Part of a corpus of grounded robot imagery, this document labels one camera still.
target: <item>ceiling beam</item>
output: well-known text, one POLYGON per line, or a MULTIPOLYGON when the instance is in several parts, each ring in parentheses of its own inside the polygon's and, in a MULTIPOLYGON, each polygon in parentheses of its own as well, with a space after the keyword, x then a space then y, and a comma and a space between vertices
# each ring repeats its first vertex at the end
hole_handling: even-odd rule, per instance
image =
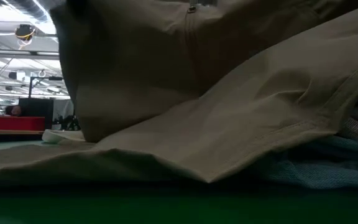
MULTIPOLYGON (((21 96, 28 97, 26 93, 0 93, 0 96, 21 96)), ((33 94, 31 96, 35 97, 46 97, 46 98, 60 98, 60 99, 70 99, 68 95, 53 95, 53 94, 33 94)))
POLYGON ((36 52, 26 50, 0 50, 0 58, 26 58, 41 60, 59 60, 58 52, 36 52))
MULTIPOLYGON (((3 84, 3 83, 0 83, 0 86, 30 87, 30 85, 28 85, 28 84, 3 84)), ((44 85, 37 85, 34 88, 49 88, 49 87, 63 88, 64 86, 63 85, 48 85, 48 86, 46 86, 46 85, 45 86, 44 85)))

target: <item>blue knit fabric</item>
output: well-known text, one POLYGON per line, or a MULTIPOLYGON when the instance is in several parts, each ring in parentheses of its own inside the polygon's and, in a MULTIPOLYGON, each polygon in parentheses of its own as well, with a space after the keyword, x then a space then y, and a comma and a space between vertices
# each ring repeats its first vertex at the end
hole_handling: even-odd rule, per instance
POLYGON ((263 179, 311 189, 358 187, 358 140, 331 136, 293 150, 319 156, 297 159, 289 151, 268 156, 251 169, 263 179))

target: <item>green table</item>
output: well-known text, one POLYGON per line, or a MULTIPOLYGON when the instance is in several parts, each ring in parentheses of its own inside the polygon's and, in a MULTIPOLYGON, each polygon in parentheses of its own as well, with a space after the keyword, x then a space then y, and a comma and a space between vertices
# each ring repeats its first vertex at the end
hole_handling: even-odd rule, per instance
POLYGON ((0 223, 358 223, 358 190, 256 185, 0 191, 0 223))
POLYGON ((48 145, 43 143, 42 141, 26 141, 26 142, 0 142, 0 150, 1 149, 7 149, 10 147, 15 147, 15 146, 22 146, 25 144, 35 144, 35 145, 48 145))

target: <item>zipper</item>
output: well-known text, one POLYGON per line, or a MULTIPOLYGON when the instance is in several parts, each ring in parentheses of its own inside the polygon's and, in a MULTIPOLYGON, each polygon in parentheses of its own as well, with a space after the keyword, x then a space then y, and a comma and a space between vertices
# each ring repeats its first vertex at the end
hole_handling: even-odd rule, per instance
POLYGON ((190 64, 194 76, 196 77, 201 93, 203 89, 202 87, 203 79, 202 77, 200 77, 200 73, 198 69, 197 56, 196 56, 197 36, 195 32, 195 19, 196 19, 195 12, 197 12, 198 3, 199 0, 189 0, 189 8, 187 10, 186 17, 185 17, 185 44, 190 58, 190 64))
POLYGON ((190 0, 189 1, 189 9, 187 10, 187 13, 194 13, 197 11, 197 4, 198 0, 190 0))

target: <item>ceiling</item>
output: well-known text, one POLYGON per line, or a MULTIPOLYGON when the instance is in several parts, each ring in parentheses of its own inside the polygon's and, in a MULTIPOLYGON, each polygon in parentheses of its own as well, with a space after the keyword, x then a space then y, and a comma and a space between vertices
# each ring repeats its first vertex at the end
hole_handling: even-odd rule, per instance
MULTIPOLYGON (((46 9, 61 4, 62 0, 46 0, 38 2, 46 9)), ((33 18, 22 14, 0 0, 0 50, 21 50, 36 52, 58 52, 58 40, 54 35, 52 21, 43 24, 34 24, 33 18), (30 24, 37 28, 37 34, 29 45, 24 45, 14 34, 20 24, 30 24)), ((16 58, 12 55, 0 55, 0 114, 4 107, 14 105, 19 98, 29 94, 30 77, 61 77, 62 72, 58 60, 33 58, 16 58), (9 78, 9 74, 16 74, 17 79, 9 78)), ((33 98, 69 98, 64 81, 50 81, 48 79, 33 80, 33 98)))

